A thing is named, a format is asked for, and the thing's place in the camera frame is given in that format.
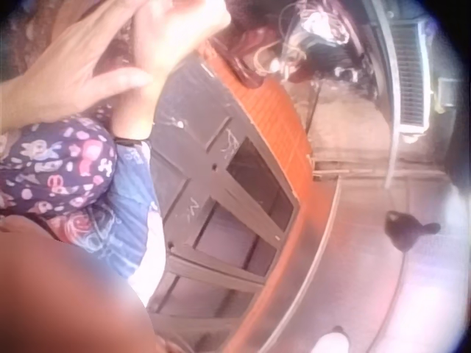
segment floor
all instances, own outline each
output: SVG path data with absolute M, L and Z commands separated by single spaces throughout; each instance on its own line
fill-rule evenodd
M 465 203 L 443 182 L 396 181 L 390 192 L 381 186 L 372 180 L 342 182 L 319 268 L 271 352 L 309 353 L 337 325 L 350 339 L 350 353 L 368 352 L 374 340 L 370 352 L 443 353 L 454 348 L 465 325 L 468 298 Z M 383 232 L 384 213 L 390 209 L 410 210 L 422 222 L 442 225 L 439 235 L 423 238 L 409 252 L 403 274 L 403 255 Z M 387 315 L 399 279 L 396 305 Z

